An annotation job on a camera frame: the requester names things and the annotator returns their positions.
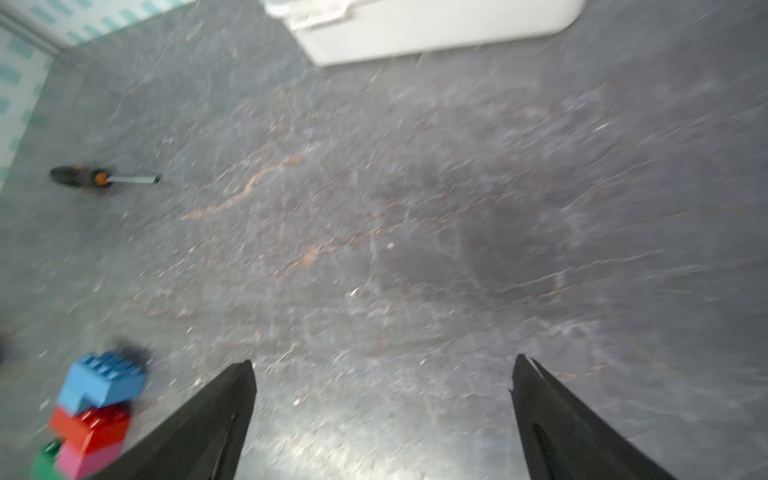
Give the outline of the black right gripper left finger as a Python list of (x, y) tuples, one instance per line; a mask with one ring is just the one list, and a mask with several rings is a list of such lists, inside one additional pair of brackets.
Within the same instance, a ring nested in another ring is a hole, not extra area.
[(94, 479), (232, 479), (257, 395), (253, 365), (224, 369)]

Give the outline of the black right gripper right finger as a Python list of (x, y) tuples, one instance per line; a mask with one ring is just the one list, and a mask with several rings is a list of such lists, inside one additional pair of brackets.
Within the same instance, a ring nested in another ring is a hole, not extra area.
[(671, 479), (536, 360), (516, 357), (510, 391), (532, 479)]

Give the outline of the red lego brick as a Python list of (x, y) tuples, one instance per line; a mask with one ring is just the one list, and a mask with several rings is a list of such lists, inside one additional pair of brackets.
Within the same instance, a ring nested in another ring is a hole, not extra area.
[(122, 443), (131, 423), (129, 402), (91, 408), (69, 415), (56, 407), (49, 421), (50, 429), (65, 446), (79, 454), (90, 454), (116, 443)]

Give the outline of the blue lego brick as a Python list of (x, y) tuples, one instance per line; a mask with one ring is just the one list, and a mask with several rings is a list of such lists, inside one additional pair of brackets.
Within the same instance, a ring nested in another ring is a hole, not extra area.
[(143, 391), (146, 378), (142, 367), (122, 355), (87, 354), (70, 366), (56, 405), (76, 416), (91, 408), (133, 401)]

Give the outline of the pink lego brick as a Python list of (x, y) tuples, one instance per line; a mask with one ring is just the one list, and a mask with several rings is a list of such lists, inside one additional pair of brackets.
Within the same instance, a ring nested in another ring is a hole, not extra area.
[(82, 453), (69, 442), (62, 444), (54, 466), (67, 479), (84, 479), (94, 475), (114, 462), (122, 452), (123, 443)]

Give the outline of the green lego brick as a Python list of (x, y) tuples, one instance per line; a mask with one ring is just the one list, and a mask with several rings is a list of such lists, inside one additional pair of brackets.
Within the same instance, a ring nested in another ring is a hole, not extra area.
[(56, 468), (56, 460), (62, 446), (60, 439), (54, 439), (46, 444), (35, 456), (31, 469), (30, 478), (33, 480), (66, 480)]

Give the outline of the white plastic storage box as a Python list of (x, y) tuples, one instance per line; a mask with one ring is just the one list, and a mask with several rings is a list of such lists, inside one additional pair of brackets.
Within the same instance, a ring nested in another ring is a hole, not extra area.
[(264, 1), (316, 66), (555, 35), (584, 0)]

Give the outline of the black handled screwdriver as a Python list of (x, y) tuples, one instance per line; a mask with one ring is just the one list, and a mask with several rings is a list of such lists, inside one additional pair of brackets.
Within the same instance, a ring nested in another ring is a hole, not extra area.
[(162, 180), (160, 175), (124, 176), (85, 166), (59, 166), (52, 168), (49, 175), (57, 184), (80, 189), (103, 189), (116, 184), (156, 185)]

